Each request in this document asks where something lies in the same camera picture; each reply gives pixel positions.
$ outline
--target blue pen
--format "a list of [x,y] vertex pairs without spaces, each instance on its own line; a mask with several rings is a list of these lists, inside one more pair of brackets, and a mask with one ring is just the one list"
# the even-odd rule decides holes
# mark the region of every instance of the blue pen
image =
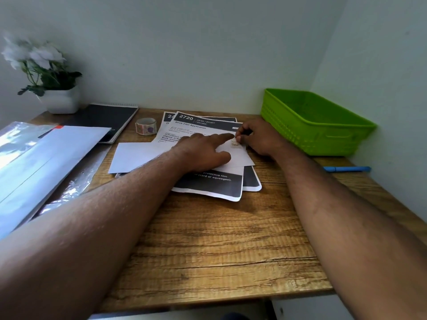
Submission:
[[369,166],[345,166],[345,167],[334,167],[325,166],[323,167],[326,172],[370,172]]

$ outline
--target spiral notebook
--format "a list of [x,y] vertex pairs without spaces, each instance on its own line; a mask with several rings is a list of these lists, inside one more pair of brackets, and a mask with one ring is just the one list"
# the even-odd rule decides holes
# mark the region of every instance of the spiral notebook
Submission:
[[137,105],[92,103],[73,114],[63,125],[110,128],[99,143],[112,144],[137,111]]

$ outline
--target wooden table top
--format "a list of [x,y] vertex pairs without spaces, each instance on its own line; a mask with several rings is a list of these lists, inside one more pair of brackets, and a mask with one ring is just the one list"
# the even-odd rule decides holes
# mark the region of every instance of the wooden table top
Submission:
[[[91,188],[114,179],[108,169],[119,142],[149,142],[135,121],[152,117],[160,126],[163,111],[140,109],[112,146]],[[198,116],[254,115],[214,112]],[[47,112],[33,123],[61,122],[68,116]],[[262,183],[243,192],[239,202],[171,192],[133,250],[129,261],[99,307],[99,312],[128,311],[197,303],[332,291],[295,212],[280,168],[248,150]],[[343,157],[317,157],[323,166],[351,166]],[[334,176],[427,244],[427,225],[366,173]]]

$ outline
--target basket rim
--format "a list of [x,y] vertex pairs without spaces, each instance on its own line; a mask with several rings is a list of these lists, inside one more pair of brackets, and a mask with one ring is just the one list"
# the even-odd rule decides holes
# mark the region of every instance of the basket rim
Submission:
[[283,101],[281,101],[278,97],[276,97],[276,96],[274,96],[271,92],[270,92],[270,90],[281,90],[281,91],[297,91],[297,92],[304,92],[304,93],[311,93],[311,94],[314,94],[314,95],[316,95],[316,96],[319,96],[319,97],[321,97],[321,98],[323,98],[324,100],[326,100],[326,101],[329,101],[329,102],[332,102],[332,101],[330,101],[330,100],[328,100],[328,99],[326,99],[326,98],[324,98],[323,96],[320,96],[319,94],[316,94],[316,93],[314,93],[314,92],[311,92],[311,91],[303,91],[303,90],[286,90],[286,89],[273,89],[273,88],[268,88],[268,89],[265,89],[265,93],[268,93],[270,96],[272,96],[274,99],[276,99],[277,101],[279,101],[281,104],[283,104],[293,115],[295,115],[297,118],[299,118],[300,120],[302,120],[303,122],[305,122],[305,123],[307,123],[307,124],[311,124],[311,125],[313,125],[313,126],[325,126],[325,127],[352,127],[352,128],[363,128],[363,129],[367,129],[367,128],[373,128],[373,129],[375,129],[378,125],[376,124],[376,123],[373,123],[372,121],[370,121],[370,120],[368,120],[368,119],[366,119],[366,118],[363,118],[363,117],[361,117],[360,115],[358,115],[358,114],[355,114],[354,112],[351,112],[350,110],[348,110],[348,109],[346,109],[346,108],[344,108],[344,107],[341,107],[340,105],[338,105],[338,104],[336,104],[336,103],[334,103],[334,102],[332,102],[332,103],[334,103],[335,105],[337,105],[337,106],[339,106],[339,107],[341,107],[343,110],[345,110],[345,111],[347,111],[347,112],[349,112],[349,113],[351,113],[351,114],[353,114],[353,115],[355,115],[355,116],[357,116],[357,117],[359,117],[359,118],[361,118],[362,120],[364,120],[364,121],[366,121],[367,123],[368,123],[368,125],[360,125],[360,124],[342,124],[342,123],[324,123],[324,122],[313,122],[313,121],[309,121],[309,120],[307,120],[307,119],[305,119],[305,118],[303,118],[303,117],[301,117],[298,113],[296,113],[294,110],[292,110],[290,107],[288,107],[287,105],[286,105],[286,103],[284,103]]

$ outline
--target hand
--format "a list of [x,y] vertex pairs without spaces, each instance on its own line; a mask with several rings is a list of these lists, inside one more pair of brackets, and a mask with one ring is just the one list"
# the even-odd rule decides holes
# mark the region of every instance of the hand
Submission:
[[[244,134],[248,130],[252,130],[249,136]],[[244,122],[236,132],[236,140],[264,156],[274,156],[278,149],[287,144],[287,140],[261,118]]]
[[230,153],[226,151],[217,153],[215,150],[219,145],[233,138],[233,134],[211,136],[192,134],[190,137],[182,137],[171,151],[182,156],[187,172],[204,172],[230,161],[232,158]]

